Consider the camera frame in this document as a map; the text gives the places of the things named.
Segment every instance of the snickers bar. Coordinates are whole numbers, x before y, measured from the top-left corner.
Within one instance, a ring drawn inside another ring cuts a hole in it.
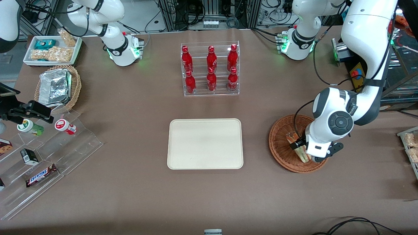
[[[50,175],[52,172],[57,171],[58,169],[55,167],[55,164],[52,164],[52,166],[49,166],[45,170],[39,172],[37,175],[32,177],[29,180],[26,180],[26,187],[29,188],[30,186],[33,186],[37,182],[41,181],[43,178]]]

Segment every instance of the beige tray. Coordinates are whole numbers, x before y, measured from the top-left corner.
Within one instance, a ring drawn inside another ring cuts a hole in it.
[[[170,169],[239,169],[243,164],[240,120],[175,119],[170,123]]]

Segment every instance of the table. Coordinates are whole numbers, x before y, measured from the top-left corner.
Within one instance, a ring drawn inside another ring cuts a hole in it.
[[[340,31],[333,27],[317,48],[319,73],[330,83],[347,74],[332,64],[330,41]],[[342,140],[345,148],[321,170],[292,173],[271,155],[268,133],[277,119],[326,87],[315,76],[312,55],[292,61],[250,30],[151,38],[143,60],[128,67],[109,60],[99,38],[83,39],[86,51],[77,67],[82,90],[74,109],[105,144],[12,220],[0,221],[1,234],[184,235],[221,228],[225,235],[308,235],[353,215],[404,234],[418,232],[417,182],[396,136],[416,126],[416,119],[381,113],[369,125],[355,126],[352,137]],[[241,46],[241,94],[183,97],[180,44],[233,40]],[[33,99],[45,70],[23,65],[19,100]],[[343,88],[350,87],[348,82]],[[310,106],[301,114],[311,115]],[[168,127],[179,118],[240,119],[244,166],[170,170]],[[8,122],[8,130],[14,129]],[[347,229],[375,234],[369,225]]]

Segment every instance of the brown wicker tray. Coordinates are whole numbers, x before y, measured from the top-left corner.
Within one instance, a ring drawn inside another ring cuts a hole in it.
[[[303,163],[293,149],[290,148],[289,142],[286,140],[286,134],[293,130],[294,115],[287,115],[277,120],[268,136],[268,144],[274,158],[284,168],[296,173],[310,173],[319,170],[325,165],[328,159],[320,163],[309,161]],[[305,115],[296,117],[296,127],[299,133],[303,133],[309,123],[314,120]]]
[[[65,108],[67,110],[70,110],[76,104],[78,100],[78,96],[80,95],[80,90],[81,90],[80,76],[77,70],[71,65],[57,65],[48,69],[48,71],[54,70],[54,69],[68,69],[68,71],[70,71],[71,73],[71,100],[65,105]],[[41,86],[41,80],[38,81],[38,85],[36,86],[36,91],[35,91],[36,101],[39,100],[39,87],[40,86]]]

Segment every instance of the clear acrylic display stand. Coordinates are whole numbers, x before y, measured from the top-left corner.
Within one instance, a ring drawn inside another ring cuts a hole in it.
[[[237,89],[234,92],[229,92],[227,89],[229,71],[227,70],[227,58],[229,51],[231,50],[231,44],[236,44],[238,53],[237,68]],[[193,77],[196,80],[196,93],[189,94],[186,89],[186,71],[184,70],[181,60],[181,47],[180,47],[180,64],[181,73],[183,79],[183,93],[185,97],[191,96],[210,96],[210,95],[239,95],[240,94],[240,42],[239,41],[227,41],[227,42],[204,42],[204,43],[182,43],[181,46],[187,46],[189,53],[193,60]],[[207,88],[206,76],[208,74],[206,57],[208,55],[208,47],[214,46],[215,54],[217,56],[217,70],[215,72],[217,77],[216,90],[211,92]]]
[[[91,131],[84,127],[78,119],[79,113],[73,110],[68,111],[64,106],[58,106],[51,112],[51,115],[54,117],[53,124],[41,120],[36,122],[44,127],[42,135],[19,133],[10,140],[13,149],[0,156],[0,179],[5,184],[5,188],[0,191],[2,220],[11,219],[103,145]],[[63,131],[57,131],[54,124],[61,118],[76,126],[77,132],[68,135]],[[35,152],[39,160],[37,165],[24,164],[20,154],[24,148]],[[26,180],[52,164],[55,164],[58,171],[48,175],[37,184],[26,187]]]

